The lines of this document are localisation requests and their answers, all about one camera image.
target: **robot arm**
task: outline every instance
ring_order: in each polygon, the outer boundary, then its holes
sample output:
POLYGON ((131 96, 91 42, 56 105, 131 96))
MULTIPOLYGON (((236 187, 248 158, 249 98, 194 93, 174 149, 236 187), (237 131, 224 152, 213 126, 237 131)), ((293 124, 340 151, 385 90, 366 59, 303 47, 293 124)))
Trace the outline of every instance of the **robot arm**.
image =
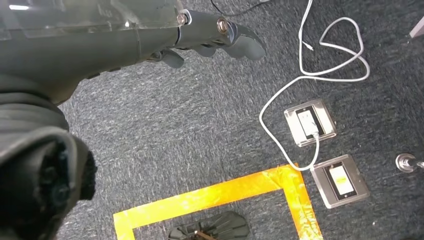
POLYGON ((57 108, 80 81, 143 61, 179 68, 172 49, 219 48, 265 55, 246 27, 177 0, 0 1, 0 236, 52 239, 93 197, 93 156, 57 108))

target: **gray carpet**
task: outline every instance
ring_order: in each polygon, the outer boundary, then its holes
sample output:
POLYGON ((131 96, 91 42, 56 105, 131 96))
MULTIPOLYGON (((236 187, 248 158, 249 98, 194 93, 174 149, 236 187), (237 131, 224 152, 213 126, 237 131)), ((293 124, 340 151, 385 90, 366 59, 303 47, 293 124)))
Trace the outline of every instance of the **gray carpet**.
MULTIPOLYGON (((226 10, 247 6, 243 0, 216 2, 226 10)), ((208 0, 184 3, 214 12, 208 0)), ((94 152, 97 192, 93 201, 75 207, 58 238, 113 240, 114 213, 286 164, 258 116, 277 90, 300 75, 297 34, 306 5, 306 0, 277 0, 232 18, 266 43, 268 54, 260 61, 231 59, 221 51, 212 58, 183 52, 186 64, 178 70, 142 63, 82 82, 62 109, 71 131, 94 152)), ((317 44, 328 24, 343 16, 361 28, 371 77, 355 84, 296 83, 264 120, 292 159, 307 165, 314 149, 294 144, 283 112, 324 99, 338 136, 322 142, 319 161, 351 154, 363 174, 371 197, 335 209, 326 209, 310 172, 303 174, 324 239, 424 239, 423 171, 402 174, 394 162, 399 153, 424 158, 424 37, 408 36, 424 16, 424 1, 317 0, 304 31, 305 41, 315 47, 305 54, 308 70, 327 69, 349 57, 317 44)), ((345 22, 328 39, 359 48, 354 28, 345 22)), ((364 71, 352 64, 332 76, 352 78, 364 71)), ((250 240, 299 239, 282 191, 134 232, 138 240, 163 240, 171 226, 230 210, 248 219, 250 240)))

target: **black plastic base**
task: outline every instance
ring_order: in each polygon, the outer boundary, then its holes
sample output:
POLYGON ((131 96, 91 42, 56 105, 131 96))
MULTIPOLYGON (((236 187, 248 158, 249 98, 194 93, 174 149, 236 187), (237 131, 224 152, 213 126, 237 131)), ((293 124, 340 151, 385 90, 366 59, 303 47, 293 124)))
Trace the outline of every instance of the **black plastic base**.
POLYGON ((249 226, 244 217, 228 211, 191 224, 171 229, 168 240, 205 240, 195 234, 200 231, 216 240, 245 240, 249 233, 249 226))

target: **orange tape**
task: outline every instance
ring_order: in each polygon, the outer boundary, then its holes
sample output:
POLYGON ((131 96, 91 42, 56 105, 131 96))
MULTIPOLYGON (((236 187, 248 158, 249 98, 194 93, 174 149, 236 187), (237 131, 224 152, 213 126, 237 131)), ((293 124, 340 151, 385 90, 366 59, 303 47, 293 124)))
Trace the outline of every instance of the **orange tape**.
POLYGON ((176 195, 115 213, 118 240, 135 240, 133 229, 284 188, 301 240, 321 240, 320 228, 300 172, 289 165, 176 195))

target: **transparent plastic cover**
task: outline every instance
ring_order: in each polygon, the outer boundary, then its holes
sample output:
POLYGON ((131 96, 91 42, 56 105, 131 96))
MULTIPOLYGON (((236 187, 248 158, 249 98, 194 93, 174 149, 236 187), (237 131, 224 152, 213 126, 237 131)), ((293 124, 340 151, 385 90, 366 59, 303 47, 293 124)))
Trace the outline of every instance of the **transparent plastic cover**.
POLYGON ((9 30, 27 37, 77 32, 178 27, 180 0, 6 0, 0 1, 0 38, 9 30))

